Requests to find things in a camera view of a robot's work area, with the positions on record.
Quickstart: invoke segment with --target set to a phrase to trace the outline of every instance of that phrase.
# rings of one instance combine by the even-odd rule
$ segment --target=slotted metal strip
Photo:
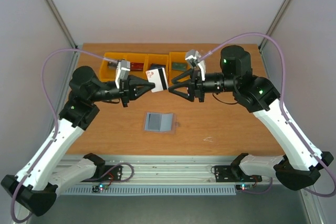
[[[234,185],[113,185],[99,193],[92,185],[77,185],[63,195],[96,196],[168,196],[168,195],[236,195]]]

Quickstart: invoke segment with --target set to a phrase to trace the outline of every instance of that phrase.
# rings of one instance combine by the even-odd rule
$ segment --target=wooden table
[[[197,49],[202,53],[215,44],[84,44],[83,50],[105,52],[168,53]],[[241,45],[250,52],[254,74],[265,76],[257,45]],[[207,72],[220,72],[219,51],[206,59]],[[101,60],[81,54],[78,67],[91,66],[98,75]],[[231,93],[217,96],[233,102]],[[225,105],[206,94],[205,102],[189,102],[162,91],[146,93],[128,108],[98,102],[99,114],[68,154],[124,155],[281,155],[282,149],[258,119],[240,105]],[[175,134],[143,131],[146,112],[175,113]]]

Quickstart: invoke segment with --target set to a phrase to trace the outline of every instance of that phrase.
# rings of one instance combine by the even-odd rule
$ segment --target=robotic arm
[[[54,128],[23,169],[16,175],[6,175],[3,178],[1,185],[10,196],[13,197],[19,183],[28,175],[19,189],[16,201],[33,214],[41,216],[50,209],[63,191],[87,178],[99,178],[103,174],[105,161],[95,154],[84,156],[79,163],[59,173],[52,172],[68,148],[98,114],[99,109],[94,102],[115,103],[111,100],[120,99],[122,105],[127,107],[129,101],[136,100],[155,87],[153,83],[128,74],[129,62],[124,60],[118,63],[115,82],[100,82],[88,66],[74,71],[69,82],[69,100],[59,113],[56,139],[53,139]]]
[[[327,166],[333,161],[331,153],[322,152],[314,146],[285,107],[289,117],[289,121],[286,121],[279,107],[280,93],[268,79],[252,74],[248,52],[240,46],[232,45],[223,48],[220,56],[222,72],[205,73],[205,65],[199,61],[199,53],[195,50],[189,51],[186,61],[192,68],[172,80],[174,85],[169,87],[169,92],[191,102],[195,98],[204,102],[205,93],[232,92],[237,103],[253,113],[272,133],[285,155],[257,157],[247,153],[240,154],[231,164],[231,173],[237,180],[245,175],[262,175],[278,178],[291,190],[313,185],[320,177],[319,170],[322,166],[310,154],[288,122],[296,126],[315,155]],[[190,79],[179,82],[186,76],[190,76]],[[177,90],[179,88],[187,88],[187,93]]]

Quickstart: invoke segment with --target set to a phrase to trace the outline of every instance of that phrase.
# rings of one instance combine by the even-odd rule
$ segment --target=gray floor
[[[299,192],[274,186],[264,195],[237,196],[61,196],[32,224],[304,224]]]

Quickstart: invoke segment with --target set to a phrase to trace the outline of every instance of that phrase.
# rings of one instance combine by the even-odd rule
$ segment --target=wooden tabletop
[[[104,55],[105,52],[162,53],[189,51],[201,53],[216,44],[84,44],[83,50]],[[265,76],[257,45],[241,45],[251,54],[254,74]],[[220,72],[219,51],[206,59],[207,72]],[[91,66],[96,74],[101,60],[81,54],[79,66]],[[217,96],[233,102],[231,93]],[[189,102],[162,91],[148,92],[128,108],[121,104],[98,102],[99,114],[68,154],[119,155],[281,155],[282,149],[266,127],[240,105],[225,105],[206,94],[205,102]],[[178,127],[174,134],[143,131],[146,112],[175,113]]]

